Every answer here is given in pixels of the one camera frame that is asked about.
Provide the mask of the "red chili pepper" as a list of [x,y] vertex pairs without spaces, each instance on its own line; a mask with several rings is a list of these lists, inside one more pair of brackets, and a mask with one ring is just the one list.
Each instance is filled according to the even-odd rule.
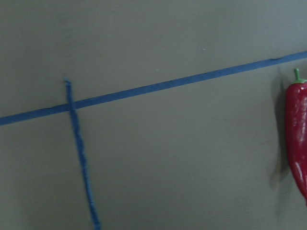
[[307,198],[307,80],[294,69],[295,80],[286,90],[285,140],[289,166],[295,183]]

